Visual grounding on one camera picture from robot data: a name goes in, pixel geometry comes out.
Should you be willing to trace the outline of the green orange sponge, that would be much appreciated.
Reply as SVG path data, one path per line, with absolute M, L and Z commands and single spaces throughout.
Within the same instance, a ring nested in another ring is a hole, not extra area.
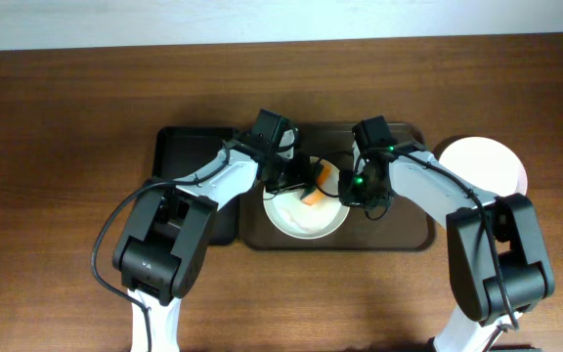
M 331 167 L 318 163 L 314 167 L 314 182 L 313 185 L 305 189 L 301 194 L 300 200 L 302 203 L 313 206 L 320 202 L 325 193 L 322 191 L 324 183 L 328 180 L 331 174 Z

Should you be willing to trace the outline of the cream plate with red smear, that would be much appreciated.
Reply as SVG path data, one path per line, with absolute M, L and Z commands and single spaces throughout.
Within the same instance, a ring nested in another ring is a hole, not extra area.
M 316 240 L 336 231 L 346 220 L 350 208 L 338 198 L 322 196 L 314 204 L 300 198 L 302 190 L 289 193 L 262 192 L 265 213 L 284 234 L 299 240 Z

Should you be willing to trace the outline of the pink plate with red smear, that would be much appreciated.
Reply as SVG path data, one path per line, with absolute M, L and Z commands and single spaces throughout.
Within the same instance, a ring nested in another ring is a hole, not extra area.
M 499 196 L 527 194 L 528 176 L 517 154 L 486 137 L 464 137 L 448 144 L 439 162 L 468 183 Z

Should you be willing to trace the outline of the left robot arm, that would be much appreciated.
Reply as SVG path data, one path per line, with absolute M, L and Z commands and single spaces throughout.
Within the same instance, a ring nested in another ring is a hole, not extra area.
M 197 170 L 152 177 L 117 206 L 108 225 L 132 208 L 111 259 L 121 276 L 116 293 L 132 305 L 132 350 L 178 350 L 181 301 L 201 270 L 218 212 L 258 184 L 275 191 L 304 185 L 299 143 L 288 118 L 260 110 L 251 129 L 221 141 Z

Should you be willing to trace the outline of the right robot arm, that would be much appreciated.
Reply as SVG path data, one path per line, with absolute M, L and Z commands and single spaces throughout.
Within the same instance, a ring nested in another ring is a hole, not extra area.
M 352 134 L 354 165 L 340 173 L 341 203 L 370 211 L 406 198 L 446 230 L 456 307 L 427 350 L 489 351 L 503 333 L 519 330 L 520 317 L 555 290 L 532 202 L 472 185 L 418 142 L 398 142 L 381 116 Z

